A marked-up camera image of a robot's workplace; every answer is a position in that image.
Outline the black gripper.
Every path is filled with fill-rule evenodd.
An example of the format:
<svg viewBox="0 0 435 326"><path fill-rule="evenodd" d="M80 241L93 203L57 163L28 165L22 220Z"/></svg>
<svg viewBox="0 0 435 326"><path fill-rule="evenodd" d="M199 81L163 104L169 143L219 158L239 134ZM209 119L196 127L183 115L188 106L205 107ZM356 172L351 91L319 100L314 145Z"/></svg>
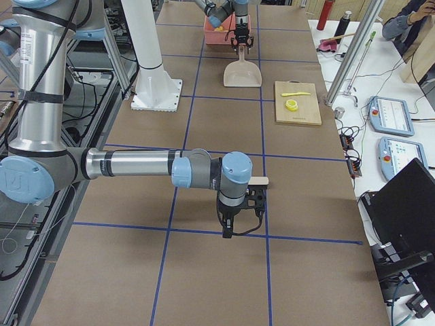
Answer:
<svg viewBox="0 0 435 326"><path fill-rule="evenodd" d="M217 193L217 215L222 224L222 237L232 238L234 217L242 210L254 210L259 224L262 224L266 206L265 188L247 188L240 198L229 198L222 191Z"/></svg>
<svg viewBox="0 0 435 326"><path fill-rule="evenodd" d="M249 15L235 16L234 37L231 38L231 48L239 54L239 46L246 46L247 54L252 53L254 37L250 35Z"/></svg>

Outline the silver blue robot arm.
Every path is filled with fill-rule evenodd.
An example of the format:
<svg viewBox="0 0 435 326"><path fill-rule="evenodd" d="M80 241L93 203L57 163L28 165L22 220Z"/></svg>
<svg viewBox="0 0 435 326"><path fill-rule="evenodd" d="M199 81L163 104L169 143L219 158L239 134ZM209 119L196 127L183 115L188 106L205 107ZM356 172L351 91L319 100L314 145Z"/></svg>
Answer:
<svg viewBox="0 0 435 326"><path fill-rule="evenodd" d="M205 14L203 30L207 45L229 45L237 53L243 46L249 52L254 44L250 35L249 1L225 1L219 7L212 1L194 2Z"/></svg>
<svg viewBox="0 0 435 326"><path fill-rule="evenodd" d="M265 212L264 186L251 184L252 163L234 151L213 159L192 151L99 151L66 147L60 141L67 40L92 20L79 1L16 1L21 29L17 137L6 140L1 191L11 200L33 204L73 183L98 177L168 175L176 187L212 189L222 236L234 236L242 210Z"/></svg>

